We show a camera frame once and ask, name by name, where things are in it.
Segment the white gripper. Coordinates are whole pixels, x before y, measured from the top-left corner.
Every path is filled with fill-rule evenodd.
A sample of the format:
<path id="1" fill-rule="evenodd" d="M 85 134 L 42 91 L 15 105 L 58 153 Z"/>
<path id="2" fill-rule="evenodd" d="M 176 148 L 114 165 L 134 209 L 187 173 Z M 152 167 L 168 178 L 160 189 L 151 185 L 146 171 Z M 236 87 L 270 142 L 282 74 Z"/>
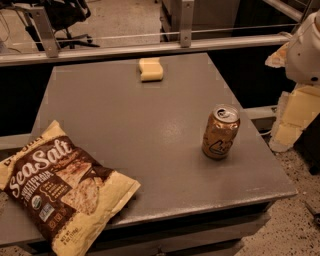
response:
<path id="1" fill-rule="evenodd" d="M 267 57 L 265 65 L 281 68 L 286 64 L 289 43 L 285 43 L 278 50 Z M 320 113 L 320 87 L 302 86 L 295 89 L 288 99 L 281 123 L 276 121 L 271 130 L 269 147 L 274 152 L 286 152 L 305 129 Z"/>

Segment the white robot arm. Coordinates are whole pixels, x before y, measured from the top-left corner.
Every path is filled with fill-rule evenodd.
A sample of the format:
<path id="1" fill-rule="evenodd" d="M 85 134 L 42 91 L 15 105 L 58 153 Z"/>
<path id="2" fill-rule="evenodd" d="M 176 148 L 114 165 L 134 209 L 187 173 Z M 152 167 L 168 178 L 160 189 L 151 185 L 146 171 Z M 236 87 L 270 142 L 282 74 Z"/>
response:
<path id="1" fill-rule="evenodd" d="M 286 77 L 296 83 L 291 93 L 281 94 L 271 129 L 271 150 L 285 152 L 320 114 L 320 10 L 310 14 L 265 64 L 284 67 Z"/>

